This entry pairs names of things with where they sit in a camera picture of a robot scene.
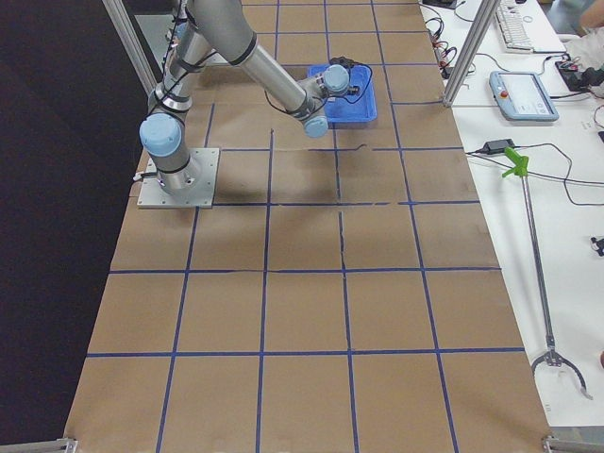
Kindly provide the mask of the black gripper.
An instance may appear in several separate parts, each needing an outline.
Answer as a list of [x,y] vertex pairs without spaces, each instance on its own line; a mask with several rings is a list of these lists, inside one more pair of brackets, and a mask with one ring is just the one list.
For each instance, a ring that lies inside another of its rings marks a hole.
[[346,71],[351,71],[355,67],[357,62],[353,59],[350,59],[350,58],[347,58],[344,56],[340,56],[340,57],[331,58],[329,60],[329,64],[330,65],[340,65],[343,68],[345,68]]

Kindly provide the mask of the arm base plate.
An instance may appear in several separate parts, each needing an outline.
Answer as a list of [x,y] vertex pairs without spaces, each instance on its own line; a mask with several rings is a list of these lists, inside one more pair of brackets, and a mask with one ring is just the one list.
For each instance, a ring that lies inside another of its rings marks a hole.
[[219,148],[190,148],[188,165],[174,174],[160,172],[149,158],[138,197],[141,209],[211,209],[219,168]]

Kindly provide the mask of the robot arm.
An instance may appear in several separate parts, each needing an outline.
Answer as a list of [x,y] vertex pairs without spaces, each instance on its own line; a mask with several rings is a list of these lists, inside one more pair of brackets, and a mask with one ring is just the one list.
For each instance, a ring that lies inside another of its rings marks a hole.
[[186,116],[196,89],[224,89],[229,82],[237,93],[257,83],[270,106],[299,121],[311,138],[327,132],[327,100],[355,92],[340,62],[294,79],[259,43],[241,2],[179,2],[162,79],[149,95],[148,114],[139,129],[162,192],[183,195],[197,186],[202,167],[185,143]]

